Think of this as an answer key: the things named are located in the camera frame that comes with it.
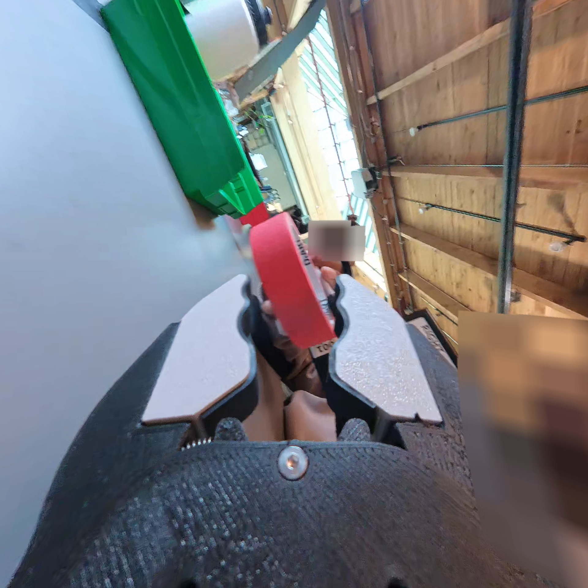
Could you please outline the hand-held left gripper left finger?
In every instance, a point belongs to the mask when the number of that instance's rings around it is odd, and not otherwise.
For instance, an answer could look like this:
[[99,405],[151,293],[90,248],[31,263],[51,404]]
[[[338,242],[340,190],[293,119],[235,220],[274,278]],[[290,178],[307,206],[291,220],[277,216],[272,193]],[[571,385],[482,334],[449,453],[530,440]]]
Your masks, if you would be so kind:
[[207,434],[230,417],[245,422],[259,402],[249,327],[250,279],[236,275],[180,320],[151,397],[145,426],[200,421]]

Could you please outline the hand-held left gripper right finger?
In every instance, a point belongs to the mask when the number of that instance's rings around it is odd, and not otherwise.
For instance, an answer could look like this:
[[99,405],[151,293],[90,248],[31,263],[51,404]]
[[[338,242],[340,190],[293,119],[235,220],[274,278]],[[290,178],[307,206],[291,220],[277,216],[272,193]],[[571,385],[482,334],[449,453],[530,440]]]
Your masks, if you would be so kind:
[[341,334],[329,354],[328,400],[336,415],[365,421],[373,440],[396,423],[443,423],[405,321],[348,275],[336,279]]

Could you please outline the red tape roll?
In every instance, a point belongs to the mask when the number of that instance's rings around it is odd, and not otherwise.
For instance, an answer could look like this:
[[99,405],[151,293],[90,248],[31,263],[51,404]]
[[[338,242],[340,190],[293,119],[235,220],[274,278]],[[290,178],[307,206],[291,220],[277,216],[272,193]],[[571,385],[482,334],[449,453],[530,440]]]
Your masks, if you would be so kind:
[[281,331],[300,348],[334,339],[335,320],[322,278],[289,214],[280,213],[254,226],[249,243]]

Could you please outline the red plastic bin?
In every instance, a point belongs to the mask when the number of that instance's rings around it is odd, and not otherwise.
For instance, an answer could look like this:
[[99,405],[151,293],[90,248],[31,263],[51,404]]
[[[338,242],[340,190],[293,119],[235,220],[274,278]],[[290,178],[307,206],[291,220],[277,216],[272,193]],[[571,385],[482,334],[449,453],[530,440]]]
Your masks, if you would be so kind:
[[243,226],[250,225],[251,227],[254,227],[267,221],[269,218],[270,213],[268,212],[266,203],[262,201],[246,215],[239,217],[239,222]]

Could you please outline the person's right forearm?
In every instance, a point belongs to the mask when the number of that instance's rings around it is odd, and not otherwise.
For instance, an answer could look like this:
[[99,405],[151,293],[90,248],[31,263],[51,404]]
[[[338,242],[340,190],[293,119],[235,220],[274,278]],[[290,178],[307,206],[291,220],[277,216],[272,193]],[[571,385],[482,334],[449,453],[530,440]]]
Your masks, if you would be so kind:
[[258,404],[243,421],[250,442],[283,442],[284,402],[286,394],[277,373],[260,357],[258,359]]

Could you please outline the person's left hand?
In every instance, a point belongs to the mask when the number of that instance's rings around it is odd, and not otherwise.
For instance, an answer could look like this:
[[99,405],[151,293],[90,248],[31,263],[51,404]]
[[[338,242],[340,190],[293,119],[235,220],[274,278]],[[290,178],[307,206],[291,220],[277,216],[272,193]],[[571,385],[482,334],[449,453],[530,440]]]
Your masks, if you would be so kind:
[[297,390],[284,407],[284,433],[287,440],[336,442],[336,416],[327,400]]

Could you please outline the person's right hand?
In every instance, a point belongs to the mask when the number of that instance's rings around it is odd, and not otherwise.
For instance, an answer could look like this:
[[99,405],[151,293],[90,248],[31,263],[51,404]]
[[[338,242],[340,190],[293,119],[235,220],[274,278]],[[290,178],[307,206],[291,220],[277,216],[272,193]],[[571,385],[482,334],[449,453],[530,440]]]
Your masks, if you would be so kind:
[[[315,259],[315,270],[318,272],[320,280],[322,282],[323,290],[327,296],[333,296],[336,288],[336,278],[344,273],[344,264],[342,261],[320,261],[318,258]],[[273,306],[269,299],[265,298],[261,304],[262,312],[269,318],[275,318]]]

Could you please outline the white junction box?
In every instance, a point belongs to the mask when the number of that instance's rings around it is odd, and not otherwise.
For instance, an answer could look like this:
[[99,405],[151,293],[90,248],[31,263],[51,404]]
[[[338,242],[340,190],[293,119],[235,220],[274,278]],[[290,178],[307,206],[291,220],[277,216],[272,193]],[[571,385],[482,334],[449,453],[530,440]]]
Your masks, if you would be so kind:
[[360,168],[351,172],[353,195],[370,200],[379,188],[379,176],[375,168]]

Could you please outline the grey metal conduit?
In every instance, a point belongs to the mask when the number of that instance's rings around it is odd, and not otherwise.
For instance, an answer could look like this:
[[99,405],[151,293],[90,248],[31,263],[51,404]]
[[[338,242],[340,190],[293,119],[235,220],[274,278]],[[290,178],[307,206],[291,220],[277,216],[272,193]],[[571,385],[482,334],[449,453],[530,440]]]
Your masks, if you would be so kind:
[[525,128],[527,64],[532,40],[532,1],[513,1],[509,28],[509,79],[506,95],[503,198],[496,312],[507,314],[513,284],[514,237]]

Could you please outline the green plastic bin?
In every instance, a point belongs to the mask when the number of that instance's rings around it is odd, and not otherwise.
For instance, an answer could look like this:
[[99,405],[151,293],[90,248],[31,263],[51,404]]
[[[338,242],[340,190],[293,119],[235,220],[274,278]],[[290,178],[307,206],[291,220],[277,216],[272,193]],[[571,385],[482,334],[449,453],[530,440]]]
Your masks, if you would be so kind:
[[111,1],[100,13],[184,195],[217,216],[261,205],[180,2]]

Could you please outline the white water bottle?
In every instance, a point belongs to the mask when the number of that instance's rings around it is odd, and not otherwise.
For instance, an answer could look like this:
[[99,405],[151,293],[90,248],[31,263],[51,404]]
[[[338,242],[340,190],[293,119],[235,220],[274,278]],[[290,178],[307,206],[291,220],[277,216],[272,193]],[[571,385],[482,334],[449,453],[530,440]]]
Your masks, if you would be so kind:
[[183,9],[187,28],[214,82],[248,67],[269,42],[273,15],[261,1],[189,1]]

